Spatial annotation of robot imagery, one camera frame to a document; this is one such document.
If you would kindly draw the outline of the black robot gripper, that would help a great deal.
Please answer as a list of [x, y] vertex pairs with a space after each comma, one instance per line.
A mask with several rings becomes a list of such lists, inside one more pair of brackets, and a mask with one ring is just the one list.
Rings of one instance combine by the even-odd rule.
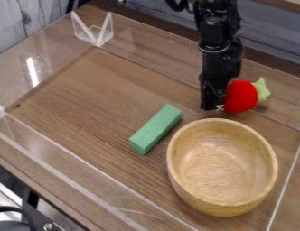
[[205, 110], [220, 110], [225, 103], [228, 82], [239, 77], [243, 66], [237, 0], [196, 0], [195, 22], [200, 35], [199, 50], [204, 59], [201, 107]]

